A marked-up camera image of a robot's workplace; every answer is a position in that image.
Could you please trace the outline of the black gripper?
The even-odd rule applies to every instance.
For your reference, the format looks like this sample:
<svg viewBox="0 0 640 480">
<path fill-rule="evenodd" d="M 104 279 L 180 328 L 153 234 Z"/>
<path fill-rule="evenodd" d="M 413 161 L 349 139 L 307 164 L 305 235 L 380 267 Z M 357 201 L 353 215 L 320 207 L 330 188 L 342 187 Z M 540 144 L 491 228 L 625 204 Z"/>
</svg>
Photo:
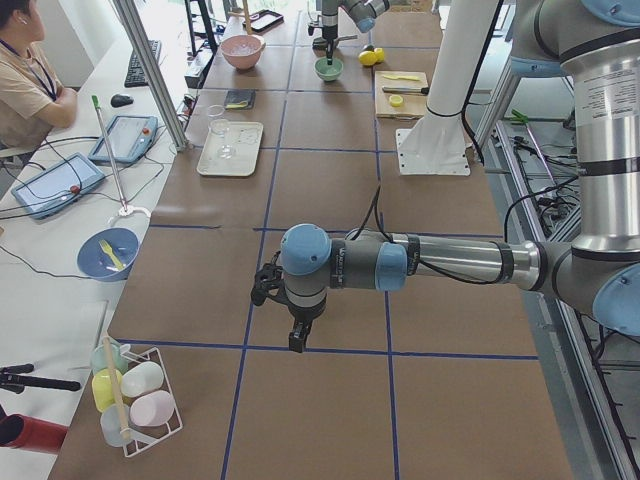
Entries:
<svg viewBox="0 0 640 480">
<path fill-rule="evenodd" d="M 324 313 L 324 301 L 310 307 L 289 302 L 288 310 L 293 316 L 293 327 L 288 336 L 288 349 L 295 353 L 304 353 L 313 321 Z"/>
<path fill-rule="evenodd" d="M 334 41 L 337 39 L 337 26 L 323 25 L 322 38 L 327 41 L 326 61 L 327 65 L 331 66 L 333 65 Z"/>
</svg>

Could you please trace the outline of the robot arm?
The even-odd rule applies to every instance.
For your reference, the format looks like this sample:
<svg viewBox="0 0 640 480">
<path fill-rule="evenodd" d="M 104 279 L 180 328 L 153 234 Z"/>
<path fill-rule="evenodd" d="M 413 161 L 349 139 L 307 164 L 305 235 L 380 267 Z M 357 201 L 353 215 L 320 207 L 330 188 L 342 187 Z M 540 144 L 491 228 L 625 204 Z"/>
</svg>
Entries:
<svg viewBox="0 0 640 480">
<path fill-rule="evenodd" d="M 361 33 L 374 28 L 376 19 L 390 9 L 388 0 L 326 0 L 321 2 L 319 27 L 325 47 L 327 63 L 333 64 L 335 43 L 338 38 L 338 13 L 342 9 Z"/>
<path fill-rule="evenodd" d="M 332 238 L 313 224 L 283 236 L 276 300 L 303 352 L 329 289 L 401 289 L 412 275 L 511 283 L 556 298 L 604 327 L 639 332 L 639 5 L 520 1 L 511 67 L 574 86 L 581 230 L 570 242 L 471 241 L 366 227 Z"/>
</svg>

